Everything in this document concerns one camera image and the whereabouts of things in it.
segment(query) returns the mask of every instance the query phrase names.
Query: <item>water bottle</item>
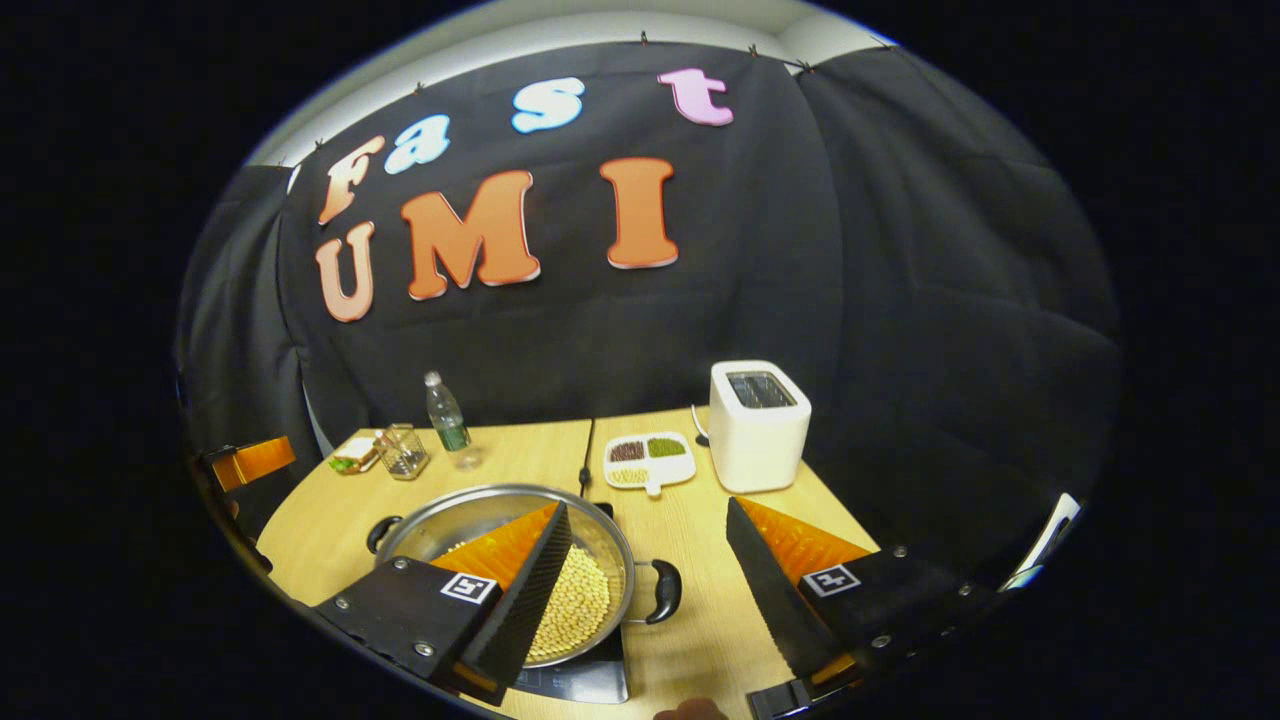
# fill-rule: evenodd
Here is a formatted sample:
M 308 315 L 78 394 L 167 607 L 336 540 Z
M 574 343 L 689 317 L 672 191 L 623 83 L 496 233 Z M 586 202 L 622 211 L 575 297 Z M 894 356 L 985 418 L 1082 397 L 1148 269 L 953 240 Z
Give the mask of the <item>water bottle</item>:
M 440 382 L 440 374 L 431 370 L 425 377 L 426 380 L 426 413 L 431 418 L 431 427 L 440 436 L 440 445 L 454 459 L 458 468 L 468 469 L 476 464 L 476 455 L 468 448 L 471 446 L 471 433 L 462 420 L 462 410 L 458 401 L 453 398 L 449 388 Z

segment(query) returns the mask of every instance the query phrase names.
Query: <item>pot handle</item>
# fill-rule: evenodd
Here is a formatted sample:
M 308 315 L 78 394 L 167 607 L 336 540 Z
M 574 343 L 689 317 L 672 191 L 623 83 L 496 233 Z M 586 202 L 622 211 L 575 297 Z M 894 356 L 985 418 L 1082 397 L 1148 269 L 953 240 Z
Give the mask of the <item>pot handle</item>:
M 396 523 L 399 523 L 401 520 L 403 520 L 403 518 L 401 518 L 399 515 L 392 515 L 390 518 L 383 518 L 381 520 L 379 520 L 378 524 L 374 525 L 374 529 L 369 530 L 369 539 L 365 541 L 365 547 L 369 548 L 369 552 L 378 555 L 378 541 L 383 539 L 383 536 L 387 534 L 387 530 L 390 529 L 390 527 L 394 525 Z
M 658 571 L 658 584 L 653 588 L 653 596 L 658 601 L 658 607 L 644 620 L 623 620 L 623 623 L 653 625 L 675 615 L 680 607 L 680 597 L 685 592 L 685 585 L 680 580 L 680 570 L 676 570 L 676 566 L 666 560 L 654 559 L 649 562 L 637 560 L 635 564 L 648 565 Z

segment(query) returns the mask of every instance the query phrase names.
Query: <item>blue letter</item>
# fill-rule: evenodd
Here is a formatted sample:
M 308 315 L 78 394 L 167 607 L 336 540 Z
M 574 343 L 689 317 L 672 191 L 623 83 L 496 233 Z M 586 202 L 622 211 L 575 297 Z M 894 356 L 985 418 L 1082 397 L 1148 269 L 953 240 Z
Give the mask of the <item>blue letter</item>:
M 439 158 L 449 146 L 449 138 L 444 137 L 447 129 L 448 115 L 431 115 L 408 126 L 396 138 L 396 150 L 387 156 L 387 174 L 403 173 L 415 164 L 421 165 Z
M 522 110 L 511 117 L 511 126 L 524 133 L 567 126 L 582 111 L 582 101 L 577 96 L 585 91 L 586 86 L 576 77 L 526 86 L 511 101 L 517 110 Z

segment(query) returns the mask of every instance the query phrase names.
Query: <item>white divided tray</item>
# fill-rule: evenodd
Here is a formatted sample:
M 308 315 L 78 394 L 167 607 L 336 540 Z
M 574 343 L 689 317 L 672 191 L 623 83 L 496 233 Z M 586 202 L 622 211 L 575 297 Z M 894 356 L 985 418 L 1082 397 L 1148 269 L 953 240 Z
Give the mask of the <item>white divided tray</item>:
M 649 441 L 675 441 L 684 451 L 678 455 L 653 457 Z M 644 488 L 649 497 L 658 497 L 662 486 L 682 483 L 694 477 L 698 465 L 689 442 L 680 433 L 646 433 L 613 438 L 604 446 L 604 482 L 621 489 Z

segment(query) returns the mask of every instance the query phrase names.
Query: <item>orange letter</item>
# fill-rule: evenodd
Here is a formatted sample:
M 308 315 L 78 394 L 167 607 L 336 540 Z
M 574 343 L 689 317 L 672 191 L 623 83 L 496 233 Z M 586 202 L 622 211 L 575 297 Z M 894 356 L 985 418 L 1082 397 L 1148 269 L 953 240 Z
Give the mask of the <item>orange letter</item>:
M 614 268 L 660 268 L 680 256 L 662 215 L 662 182 L 675 173 L 671 163 L 657 158 L 622 158 L 600 165 L 600 174 L 613 183 L 617 206 L 618 238 L 609 247 Z
M 338 275 L 338 254 L 342 241 L 333 238 L 316 249 L 316 264 L 320 265 L 320 288 L 324 291 L 324 304 L 335 320 L 349 323 L 369 313 L 374 304 L 374 274 L 369 269 L 369 238 L 374 234 L 374 223 L 360 223 L 347 233 L 352 263 L 356 266 L 356 292 L 342 292 L 342 278 Z
M 321 225 L 351 208 L 351 201 L 356 199 L 351 188 L 365 179 L 365 173 L 369 172 L 369 155 L 381 150 L 383 142 L 385 141 L 379 135 L 329 168 L 329 197 L 324 202 L 324 210 L 320 211 Z
M 408 222 L 413 242 L 413 282 L 408 286 L 408 296 L 426 300 L 444 293 L 448 283 L 435 269 L 435 258 L 458 287 L 471 284 L 471 270 L 481 245 L 484 264 L 477 274 L 484 284 L 536 278 L 541 265 L 529 254 L 525 238 L 525 191 L 532 184 L 534 176 L 526 170 L 490 176 L 476 191 L 466 222 L 458 219 L 439 192 L 419 195 L 406 202 L 401 217 Z

